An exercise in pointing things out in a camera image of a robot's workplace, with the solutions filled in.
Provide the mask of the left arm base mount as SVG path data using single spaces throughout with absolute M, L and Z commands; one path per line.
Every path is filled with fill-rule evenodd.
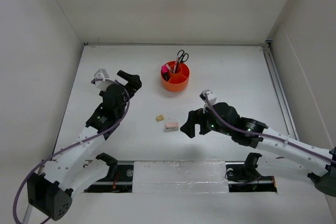
M 93 183 L 85 193 L 131 193 L 133 186 L 134 161 L 118 161 L 116 158 L 101 153 L 96 159 L 107 164 L 107 175 Z

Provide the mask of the pink white eraser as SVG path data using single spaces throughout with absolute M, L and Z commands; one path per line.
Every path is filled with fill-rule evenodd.
M 177 131 L 179 129 L 179 124 L 177 122 L 167 122 L 165 123 L 164 130 L 166 132 Z

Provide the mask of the red clear pen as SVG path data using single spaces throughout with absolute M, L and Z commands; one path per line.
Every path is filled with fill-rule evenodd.
M 174 74 L 176 73 L 176 70 L 178 68 L 178 64 L 179 64 L 179 58 L 177 57 L 176 60 L 175 60 L 175 63 L 174 63 L 174 68 L 173 68 L 173 73 Z

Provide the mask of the small tan eraser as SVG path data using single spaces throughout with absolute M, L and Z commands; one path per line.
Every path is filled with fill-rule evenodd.
M 160 122 L 160 121 L 163 121 L 163 120 L 164 120 L 163 115 L 159 115 L 159 116 L 156 117 L 157 122 Z

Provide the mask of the black handled scissors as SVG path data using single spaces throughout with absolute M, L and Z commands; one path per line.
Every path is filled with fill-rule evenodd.
M 180 58 L 180 64 L 181 64 L 181 63 L 184 63 L 184 62 L 186 62 L 186 61 L 188 60 L 188 58 L 189 58 L 189 54 L 186 53 L 186 52 L 182 49 L 182 50 L 180 50 L 180 51 L 177 53 L 177 57 L 181 57 L 181 58 Z

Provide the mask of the pink capped black highlighter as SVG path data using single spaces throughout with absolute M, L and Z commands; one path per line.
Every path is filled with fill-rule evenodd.
M 163 79 L 166 82 L 168 82 L 169 79 L 170 79 L 170 75 L 169 75 L 170 71 L 169 71 L 168 67 L 166 65 L 163 65 L 162 68 L 161 68 L 161 70 L 162 70 Z

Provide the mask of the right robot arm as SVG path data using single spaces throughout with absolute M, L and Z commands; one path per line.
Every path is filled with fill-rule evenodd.
M 205 103 L 203 108 L 189 111 L 180 130 L 188 137 L 211 131 L 229 136 L 235 143 L 255 149 L 244 164 L 227 178 L 238 185 L 251 184 L 262 177 L 284 175 L 314 185 L 325 195 L 335 196 L 335 149 L 325 149 L 284 136 L 255 119 L 241 117 L 225 102 Z

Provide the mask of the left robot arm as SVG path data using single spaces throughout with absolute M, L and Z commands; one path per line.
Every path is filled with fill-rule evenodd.
M 28 202 L 48 219 L 60 220 L 73 198 L 98 180 L 120 176 L 118 160 L 106 153 L 95 155 L 95 151 L 120 125 L 142 82 L 138 75 L 122 70 L 117 75 L 126 84 L 107 79 L 102 69 L 96 72 L 92 83 L 100 90 L 102 102 L 86 121 L 76 142 L 47 158 L 41 174 L 28 176 Z

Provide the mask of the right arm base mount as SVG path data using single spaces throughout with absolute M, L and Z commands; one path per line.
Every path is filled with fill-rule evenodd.
M 258 171 L 259 153 L 249 153 L 245 161 L 226 162 L 225 179 L 230 193 L 276 193 L 273 176 L 262 176 Z

